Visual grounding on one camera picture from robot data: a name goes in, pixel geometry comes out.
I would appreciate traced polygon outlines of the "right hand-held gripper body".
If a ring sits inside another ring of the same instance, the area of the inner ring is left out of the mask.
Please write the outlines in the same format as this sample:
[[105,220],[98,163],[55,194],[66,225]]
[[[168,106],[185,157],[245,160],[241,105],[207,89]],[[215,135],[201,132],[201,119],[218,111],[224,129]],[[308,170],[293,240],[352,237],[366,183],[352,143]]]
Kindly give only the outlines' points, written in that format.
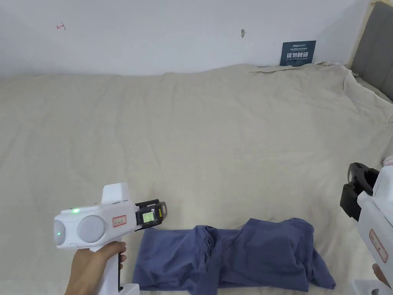
[[343,186],[340,206],[355,220],[358,232],[380,267],[391,288],[380,280],[355,279],[354,295],[391,295],[393,283],[393,168],[379,170],[373,195],[354,190],[354,183]]

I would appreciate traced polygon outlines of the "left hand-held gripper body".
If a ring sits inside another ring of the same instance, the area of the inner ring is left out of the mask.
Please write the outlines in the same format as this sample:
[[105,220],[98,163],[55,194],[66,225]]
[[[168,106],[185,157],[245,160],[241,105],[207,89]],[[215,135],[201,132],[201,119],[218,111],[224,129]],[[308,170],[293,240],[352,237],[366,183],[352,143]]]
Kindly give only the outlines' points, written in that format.
[[[140,229],[128,185],[117,183],[103,188],[101,202],[91,207],[63,210],[54,219],[54,240],[60,249],[98,251],[124,235]],[[110,258],[97,295],[138,295],[138,284],[120,286],[120,255]]]

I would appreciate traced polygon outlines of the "person's right hand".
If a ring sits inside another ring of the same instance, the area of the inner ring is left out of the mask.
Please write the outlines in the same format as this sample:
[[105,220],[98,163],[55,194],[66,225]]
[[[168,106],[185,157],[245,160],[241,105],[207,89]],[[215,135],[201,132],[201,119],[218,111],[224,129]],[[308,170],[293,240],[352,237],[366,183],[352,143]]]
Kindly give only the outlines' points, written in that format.
[[378,280],[380,280],[382,283],[384,283],[385,285],[387,285],[389,288],[391,288],[390,284],[388,283],[386,277],[382,273],[382,271],[381,271],[380,267],[378,266],[378,264],[374,263],[372,265],[372,269],[373,269],[373,272],[374,272],[376,278]]

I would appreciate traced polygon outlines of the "person's left hand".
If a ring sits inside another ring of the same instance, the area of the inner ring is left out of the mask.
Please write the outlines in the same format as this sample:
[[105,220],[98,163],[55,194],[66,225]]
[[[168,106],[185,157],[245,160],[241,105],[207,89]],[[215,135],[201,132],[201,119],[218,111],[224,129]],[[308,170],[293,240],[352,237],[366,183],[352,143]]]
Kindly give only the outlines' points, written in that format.
[[120,262],[126,260],[126,243],[113,241],[98,251],[79,249],[71,264],[71,273],[65,295],[97,295],[98,288],[110,258],[120,255]]

